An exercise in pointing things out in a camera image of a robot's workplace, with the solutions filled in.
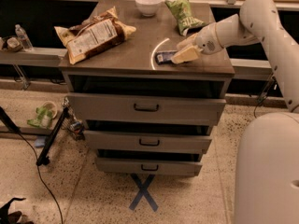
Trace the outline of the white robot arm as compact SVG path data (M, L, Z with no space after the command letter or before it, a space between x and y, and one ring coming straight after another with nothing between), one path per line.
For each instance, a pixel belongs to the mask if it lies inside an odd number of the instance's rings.
M178 43L171 61L185 63L203 54L255 43L262 45L288 109L299 113L299 44L281 24L273 0L246 0L237 14Z

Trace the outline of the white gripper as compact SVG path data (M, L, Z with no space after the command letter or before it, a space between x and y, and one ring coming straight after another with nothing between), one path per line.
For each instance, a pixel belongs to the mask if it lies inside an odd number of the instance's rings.
M210 23L198 34L193 34L179 42L177 50L179 51L171 57L171 62L175 64L197 60L201 52L210 55L221 51L222 46L217 38L216 23Z

